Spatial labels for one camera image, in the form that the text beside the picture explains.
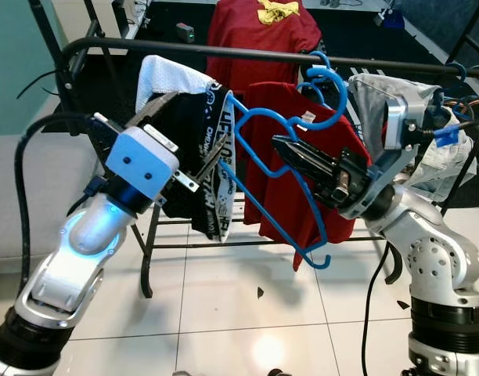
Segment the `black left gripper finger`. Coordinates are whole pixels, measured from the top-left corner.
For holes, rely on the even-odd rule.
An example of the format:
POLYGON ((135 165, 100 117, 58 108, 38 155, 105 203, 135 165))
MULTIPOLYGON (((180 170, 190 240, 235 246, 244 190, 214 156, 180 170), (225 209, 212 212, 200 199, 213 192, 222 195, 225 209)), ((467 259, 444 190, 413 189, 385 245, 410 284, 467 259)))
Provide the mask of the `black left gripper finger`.
POLYGON ((214 185, 221 164, 228 164, 232 157, 232 136, 222 136, 208 151, 199 170, 200 185, 214 185))
POLYGON ((154 93, 144 105, 144 123, 146 125, 155 125, 172 114, 176 103, 180 100, 179 91, 169 91, 166 93, 154 93))

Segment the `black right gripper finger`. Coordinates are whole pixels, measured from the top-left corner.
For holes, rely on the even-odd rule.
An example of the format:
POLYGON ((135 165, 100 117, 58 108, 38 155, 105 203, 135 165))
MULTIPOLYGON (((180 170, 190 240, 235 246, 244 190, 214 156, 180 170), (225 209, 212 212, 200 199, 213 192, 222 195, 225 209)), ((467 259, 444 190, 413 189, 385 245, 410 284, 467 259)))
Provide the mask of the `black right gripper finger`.
POLYGON ((283 155, 283 160, 318 185, 337 184, 336 160, 329 155, 288 153, 283 155))
POLYGON ((276 135, 272 137, 271 144, 288 165, 335 165, 337 163, 335 157, 331 157, 301 139, 276 135))

